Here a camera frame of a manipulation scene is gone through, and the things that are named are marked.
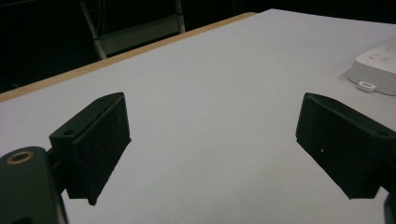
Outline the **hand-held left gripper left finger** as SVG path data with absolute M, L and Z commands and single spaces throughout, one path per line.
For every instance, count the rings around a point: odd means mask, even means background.
M 125 95 L 102 96 L 49 136 L 57 188 L 95 205 L 131 142 Z

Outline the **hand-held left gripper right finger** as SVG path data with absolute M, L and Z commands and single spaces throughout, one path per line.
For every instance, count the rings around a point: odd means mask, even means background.
M 396 195 L 396 132 L 333 98 L 306 93 L 297 143 L 350 199 Z

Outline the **white power strip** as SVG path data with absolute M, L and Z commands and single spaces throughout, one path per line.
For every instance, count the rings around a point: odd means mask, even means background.
M 396 38 L 357 56 L 346 77 L 358 90 L 396 96 Z

